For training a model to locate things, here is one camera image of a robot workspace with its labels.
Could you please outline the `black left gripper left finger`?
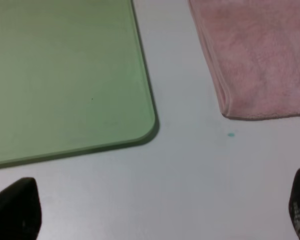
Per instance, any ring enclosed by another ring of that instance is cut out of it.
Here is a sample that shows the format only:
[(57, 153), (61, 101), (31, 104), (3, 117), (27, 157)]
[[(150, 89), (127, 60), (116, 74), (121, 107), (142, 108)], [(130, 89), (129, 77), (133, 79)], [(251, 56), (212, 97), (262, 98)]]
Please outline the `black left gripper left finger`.
[(37, 182), (23, 177), (0, 192), (0, 240), (35, 240), (42, 225)]

